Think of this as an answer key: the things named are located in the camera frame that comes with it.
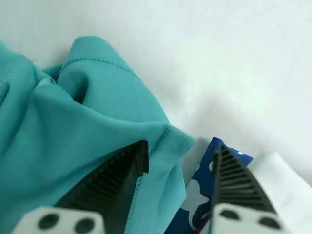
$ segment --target white surface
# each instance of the white surface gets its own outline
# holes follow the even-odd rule
[[[58,215],[57,223],[50,229],[39,229],[38,223],[49,214]],[[88,234],[105,234],[104,221],[99,213],[43,206],[26,213],[11,234],[77,234],[75,225],[85,218],[94,222]]]
[[[81,35],[106,39],[172,124],[257,156],[275,149],[312,184],[312,1],[2,0],[0,38],[40,67]]]
[[[257,157],[248,167],[291,233],[310,234],[312,188],[276,152]]]

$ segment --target teal fabric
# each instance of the teal fabric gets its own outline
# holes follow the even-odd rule
[[[38,69],[0,44],[0,233],[54,205],[109,153],[149,143],[126,234],[161,234],[185,199],[181,157],[193,139],[170,125],[109,44],[75,40],[66,62]]]

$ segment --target white fabric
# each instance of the white fabric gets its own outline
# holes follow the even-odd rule
[[[111,43],[195,138],[279,151],[312,184],[312,1],[2,0],[0,39],[38,66]]]

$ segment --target hole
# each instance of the hole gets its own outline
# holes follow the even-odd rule
[[[92,231],[93,227],[94,221],[90,218],[84,218],[75,225],[75,231],[76,233],[84,234]]]
[[[281,229],[279,223],[273,218],[264,217],[260,219],[259,223],[270,228]]]
[[[42,230],[50,229],[57,224],[58,220],[59,220],[58,214],[48,214],[43,218],[41,218],[38,226]]]
[[[225,217],[225,218],[229,218],[229,219],[234,219],[234,220],[240,220],[238,214],[234,211],[230,211],[230,210],[223,210],[220,213],[221,216]]]

